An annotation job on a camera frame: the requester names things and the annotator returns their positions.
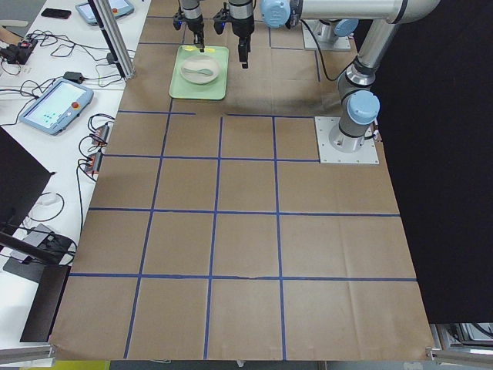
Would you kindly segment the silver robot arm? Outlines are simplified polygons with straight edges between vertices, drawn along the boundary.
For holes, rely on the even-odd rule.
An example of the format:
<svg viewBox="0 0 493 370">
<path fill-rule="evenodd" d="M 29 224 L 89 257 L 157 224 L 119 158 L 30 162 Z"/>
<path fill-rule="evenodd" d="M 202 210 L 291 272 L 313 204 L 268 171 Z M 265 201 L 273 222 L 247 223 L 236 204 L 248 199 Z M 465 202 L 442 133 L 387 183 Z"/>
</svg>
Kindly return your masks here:
<svg viewBox="0 0 493 370">
<path fill-rule="evenodd" d="M 179 0 L 181 23 L 186 23 L 193 33 L 193 44 L 200 52 L 204 52 L 204 24 L 199 0 Z"/>
<path fill-rule="evenodd" d="M 399 25 L 430 14 L 438 1 L 260 1 L 263 22 L 270 28 L 294 27 L 307 19 L 371 20 L 371 27 L 354 61 L 337 78 L 343 106 L 339 123 L 329 134 L 331 146 L 342 153 L 356 153 L 380 110 L 370 91 L 376 71 Z"/>
</svg>

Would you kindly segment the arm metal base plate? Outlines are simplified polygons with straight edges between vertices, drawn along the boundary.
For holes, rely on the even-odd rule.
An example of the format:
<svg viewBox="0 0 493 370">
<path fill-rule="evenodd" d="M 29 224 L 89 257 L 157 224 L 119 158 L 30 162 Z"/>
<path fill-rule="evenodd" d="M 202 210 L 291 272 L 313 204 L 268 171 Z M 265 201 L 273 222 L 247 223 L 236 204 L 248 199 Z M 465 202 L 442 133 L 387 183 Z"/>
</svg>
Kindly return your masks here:
<svg viewBox="0 0 493 370">
<path fill-rule="evenodd" d="M 378 165 L 376 144 L 367 128 L 359 138 L 340 131 L 340 117 L 315 116 L 319 161 L 322 164 Z"/>
<path fill-rule="evenodd" d="M 349 52 L 349 35 L 354 32 L 357 19 L 309 19 L 303 25 L 304 48 L 316 50 L 317 45 L 324 51 Z"/>
</svg>

